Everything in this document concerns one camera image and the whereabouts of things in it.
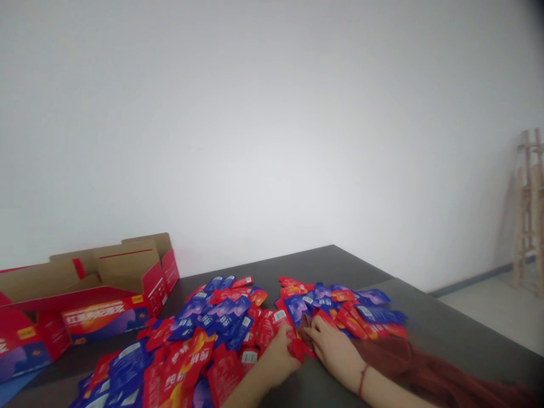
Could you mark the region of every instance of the box flap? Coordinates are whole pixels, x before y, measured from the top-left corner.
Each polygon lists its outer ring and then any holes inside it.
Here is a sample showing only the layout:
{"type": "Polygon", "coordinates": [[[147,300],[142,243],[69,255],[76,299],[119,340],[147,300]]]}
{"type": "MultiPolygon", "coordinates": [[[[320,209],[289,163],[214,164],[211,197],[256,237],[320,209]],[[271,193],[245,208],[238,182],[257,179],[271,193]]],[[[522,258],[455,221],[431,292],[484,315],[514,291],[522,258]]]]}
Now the box flap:
{"type": "Polygon", "coordinates": [[[143,240],[154,240],[156,242],[157,252],[159,253],[159,257],[161,260],[168,253],[168,251],[172,249],[172,243],[170,242],[170,234],[168,232],[162,232],[162,233],[153,234],[153,235],[145,235],[145,236],[135,237],[135,238],[128,238],[128,239],[122,240],[121,242],[123,244],[128,244],[128,243],[133,243],[133,242],[143,241],[143,240]]]}
{"type": "Polygon", "coordinates": [[[19,303],[63,293],[78,282],[72,260],[57,260],[0,274],[0,291],[19,303]]]}
{"type": "Polygon", "coordinates": [[[85,270],[85,275],[96,274],[98,272],[98,264],[96,258],[92,254],[92,249],[85,249],[64,254],[51,255],[50,261],[79,259],[85,270]]]}
{"type": "Polygon", "coordinates": [[[143,293],[142,278],[160,262],[155,241],[144,240],[101,248],[93,252],[105,284],[143,293]]]}

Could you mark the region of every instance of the red bracelet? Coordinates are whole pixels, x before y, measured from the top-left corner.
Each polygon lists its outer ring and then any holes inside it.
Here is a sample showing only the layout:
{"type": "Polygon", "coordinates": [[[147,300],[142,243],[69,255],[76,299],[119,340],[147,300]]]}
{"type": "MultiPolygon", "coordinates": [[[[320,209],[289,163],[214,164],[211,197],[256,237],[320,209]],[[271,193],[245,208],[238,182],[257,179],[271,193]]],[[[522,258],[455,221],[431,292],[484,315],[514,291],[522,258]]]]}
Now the red bracelet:
{"type": "Polygon", "coordinates": [[[368,367],[370,367],[368,364],[363,368],[361,371],[361,384],[359,385],[359,397],[363,399],[363,383],[364,383],[364,375],[367,373],[368,367]]]}

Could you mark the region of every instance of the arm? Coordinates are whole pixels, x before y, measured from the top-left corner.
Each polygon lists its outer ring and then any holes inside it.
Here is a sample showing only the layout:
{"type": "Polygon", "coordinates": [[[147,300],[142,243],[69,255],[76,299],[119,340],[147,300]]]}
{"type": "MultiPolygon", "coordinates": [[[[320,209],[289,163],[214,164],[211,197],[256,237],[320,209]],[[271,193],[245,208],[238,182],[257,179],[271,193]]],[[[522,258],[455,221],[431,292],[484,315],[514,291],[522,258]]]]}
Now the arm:
{"type": "Polygon", "coordinates": [[[292,330],[282,325],[257,364],[227,398],[222,408],[256,408],[268,391],[284,382],[300,368],[300,362],[291,357],[286,333],[292,330]]]}
{"type": "MultiPolygon", "coordinates": [[[[367,366],[355,346],[341,331],[334,329],[317,316],[312,327],[306,328],[317,356],[325,368],[348,390],[359,394],[361,372],[367,366]]],[[[360,398],[373,408],[433,408],[434,405],[411,394],[368,367],[360,398]]]]}

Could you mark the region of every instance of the barcode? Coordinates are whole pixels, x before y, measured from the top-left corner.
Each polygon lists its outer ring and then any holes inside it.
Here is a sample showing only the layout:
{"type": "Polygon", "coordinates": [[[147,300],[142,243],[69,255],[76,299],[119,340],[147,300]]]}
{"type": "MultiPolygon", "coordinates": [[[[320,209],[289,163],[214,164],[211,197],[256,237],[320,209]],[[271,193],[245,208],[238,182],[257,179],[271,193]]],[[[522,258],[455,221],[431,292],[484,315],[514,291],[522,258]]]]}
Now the barcode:
{"type": "Polygon", "coordinates": [[[277,322],[278,320],[281,320],[283,318],[287,317],[284,311],[277,311],[274,313],[274,321],[277,322]]]}
{"type": "Polygon", "coordinates": [[[257,362],[257,353],[254,351],[244,351],[242,354],[242,364],[255,364],[257,362]]]}
{"type": "Polygon", "coordinates": [[[359,306],[359,310],[363,312],[366,317],[373,317],[370,310],[368,310],[365,306],[359,306]]]}

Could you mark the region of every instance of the baseboard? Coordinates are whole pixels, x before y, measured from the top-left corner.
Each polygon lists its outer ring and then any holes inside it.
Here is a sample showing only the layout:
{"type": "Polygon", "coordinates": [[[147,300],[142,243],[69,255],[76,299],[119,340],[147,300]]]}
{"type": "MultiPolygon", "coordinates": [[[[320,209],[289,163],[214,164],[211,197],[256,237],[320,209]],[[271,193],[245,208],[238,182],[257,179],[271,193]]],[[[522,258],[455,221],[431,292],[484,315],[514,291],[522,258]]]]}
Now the baseboard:
{"type": "MultiPolygon", "coordinates": [[[[529,257],[527,257],[527,263],[531,263],[531,262],[534,262],[535,260],[535,256],[534,255],[531,255],[529,257]]],[[[447,285],[443,288],[440,288],[440,289],[437,289],[437,290],[434,290],[432,292],[429,292],[428,294],[435,297],[435,298],[439,298],[441,296],[444,296],[444,295],[449,295],[450,293],[453,293],[453,292],[457,292],[458,290],[460,289],[464,289],[466,288],[467,286],[471,286],[471,285],[474,285],[476,283],[479,283],[481,281],[485,281],[486,279],[489,279],[489,278],[493,278],[495,276],[498,276],[498,275],[502,275],[503,273],[506,273],[506,272],[510,272],[513,268],[513,264],[512,263],[508,263],[506,265],[503,265],[503,266],[499,266],[493,270],[490,270],[488,272],[484,272],[482,274],[479,274],[477,276],[474,276],[472,278],[468,278],[468,279],[464,279],[460,282],[457,282],[457,283],[453,283],[451,285],[447,285]]]]}

